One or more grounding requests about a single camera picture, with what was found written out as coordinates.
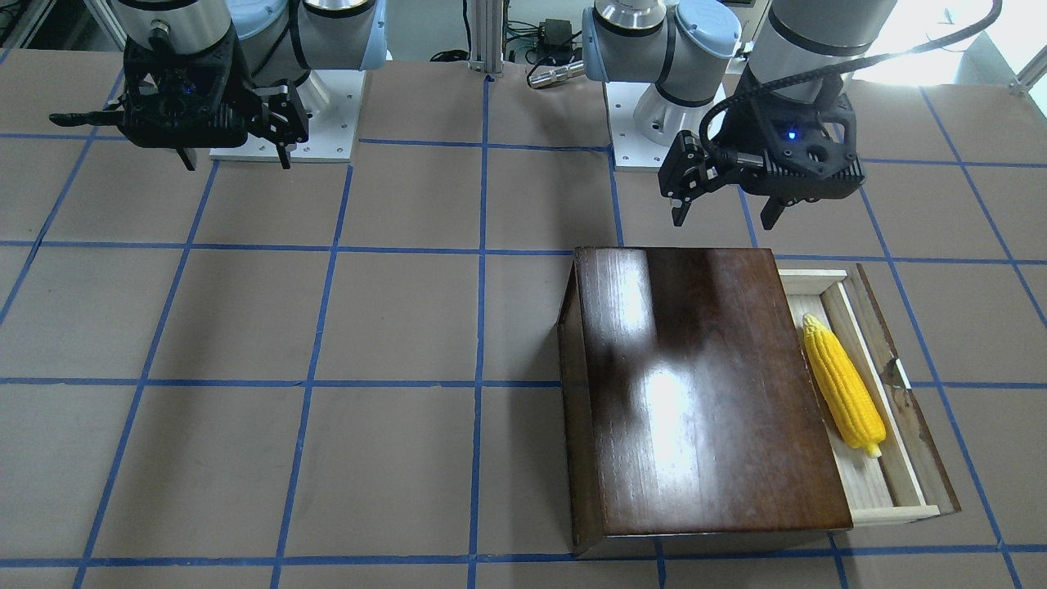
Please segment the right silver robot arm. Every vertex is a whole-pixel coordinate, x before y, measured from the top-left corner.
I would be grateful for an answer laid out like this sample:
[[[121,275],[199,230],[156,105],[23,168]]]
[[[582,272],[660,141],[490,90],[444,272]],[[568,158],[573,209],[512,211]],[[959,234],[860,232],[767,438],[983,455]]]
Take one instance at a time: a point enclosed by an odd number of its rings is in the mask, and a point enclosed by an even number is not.
[[[115,1],[132,144],[217,160],[348,163],[364,74],[388,60],[384,1]]]

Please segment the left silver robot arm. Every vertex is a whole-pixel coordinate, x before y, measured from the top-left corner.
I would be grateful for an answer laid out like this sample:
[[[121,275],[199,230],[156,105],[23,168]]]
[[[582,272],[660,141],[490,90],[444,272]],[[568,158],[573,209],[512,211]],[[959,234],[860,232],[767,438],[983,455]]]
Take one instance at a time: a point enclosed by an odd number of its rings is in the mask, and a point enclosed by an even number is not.
[[[866,182],[850,70],[893,1],[771,1],[735,90],[717,98],[743,24],[719,1],[595,1],[581,19],[589,80],[647,83],[646,124],[667,148],[658,185],[680,227],[692,202],[736,184],[766,197],[770,230],[789,206]]]

